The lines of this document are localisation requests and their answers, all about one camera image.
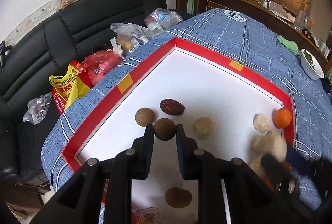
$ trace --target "leather couch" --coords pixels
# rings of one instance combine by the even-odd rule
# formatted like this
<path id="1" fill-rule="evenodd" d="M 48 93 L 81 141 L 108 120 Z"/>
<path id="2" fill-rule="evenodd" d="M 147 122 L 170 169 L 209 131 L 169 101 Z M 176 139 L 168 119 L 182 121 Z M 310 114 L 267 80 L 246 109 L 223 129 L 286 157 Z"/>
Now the leather couch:
<path id="1" fill-rule="evenodd" d="M 39 125 L 23 122 L 28 101 L 52 90 L 50 75 L 64 75 L 71 60 L 81 62 L 109 43 L 116 36 L 112 22 L 145 26 L 145 17 L 156 8 L 166 9 L 166 1 L 78 0 L 13 47 L 0 68 L 0 180 L 27 186 L 47 181 L 40 154 L 59 113 L 51 102 Z"/>

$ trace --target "orange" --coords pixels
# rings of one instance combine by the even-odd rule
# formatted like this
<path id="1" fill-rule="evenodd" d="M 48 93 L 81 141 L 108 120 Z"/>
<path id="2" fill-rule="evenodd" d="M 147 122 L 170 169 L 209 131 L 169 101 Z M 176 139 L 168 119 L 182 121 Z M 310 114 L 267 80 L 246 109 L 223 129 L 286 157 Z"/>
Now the orange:
<path id="1" fill-rule="evenodd" d="M 277 128 L 286 128 L 292 121 L 292 114 L 286 108 L 281 108 L 272 114 L 272 118 Z"/>

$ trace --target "circular logo on tablecloth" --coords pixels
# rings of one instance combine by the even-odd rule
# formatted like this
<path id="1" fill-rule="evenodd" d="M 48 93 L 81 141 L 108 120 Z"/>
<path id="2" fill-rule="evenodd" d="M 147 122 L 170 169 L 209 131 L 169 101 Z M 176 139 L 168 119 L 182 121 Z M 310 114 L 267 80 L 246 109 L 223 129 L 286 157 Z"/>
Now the circular logo on tablecloth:
<path id="1" fill-rule="evenodd" d="M 222 10 L 222 12 L 226 15 L 227 18 L 233 19 L 235 21 L 244 23 L 246 19 L 241 15 L 241 13 L 232 10 Z"/>

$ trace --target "plaid tablecloth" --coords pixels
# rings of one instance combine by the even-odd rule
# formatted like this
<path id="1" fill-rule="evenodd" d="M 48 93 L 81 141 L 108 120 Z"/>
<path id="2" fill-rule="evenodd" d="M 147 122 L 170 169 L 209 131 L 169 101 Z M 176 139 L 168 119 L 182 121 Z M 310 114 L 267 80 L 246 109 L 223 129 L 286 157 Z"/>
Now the plaid tablecloth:
<path id="1" fill-rule="evenodd" d="M 331 158 L 332 105 L 320 80 L 311 80 L 296 56 L 262 23 L 241 13 L 213 9 L 182 22 L 139 47 L 61 115 L 41 152 L 44 170 L 55 191 L 73 174 L 61 151 L 79 124 L 130 70 L 173 37 L 213 49 L 284 90 L 293 104 L 294 147 L 307 158 L 318 159 L 321 155 Z M 297 177 L 301 198 L 312 208 L 318 207 L 320 197 L 312 181 Z"/>

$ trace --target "yellow square sticker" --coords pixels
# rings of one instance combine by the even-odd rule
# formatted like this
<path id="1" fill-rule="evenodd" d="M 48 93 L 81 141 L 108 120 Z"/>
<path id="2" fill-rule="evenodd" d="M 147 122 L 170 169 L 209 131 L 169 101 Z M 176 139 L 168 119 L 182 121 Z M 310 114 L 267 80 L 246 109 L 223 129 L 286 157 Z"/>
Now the yellow square sticker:
<path id="1" fill-rule="evenodd" d="M 241 65 L 240 63 L 237 63 L 236 61 L 234 60 L 231 60 L 231 62 L 229 63 L 229 65 L 233 68 L 235 68 L 235 70 L 237 71 L 241 71 L 243 69 L 243 65 Z"/>
<path id="2" fill-rule="evenodd" d="M 128 73 L 120 82 L 117 84 L 117 88 L 119 88 L 120 93 L 125 92 L 131 85 L 133 84 L 132 77 Z"/>

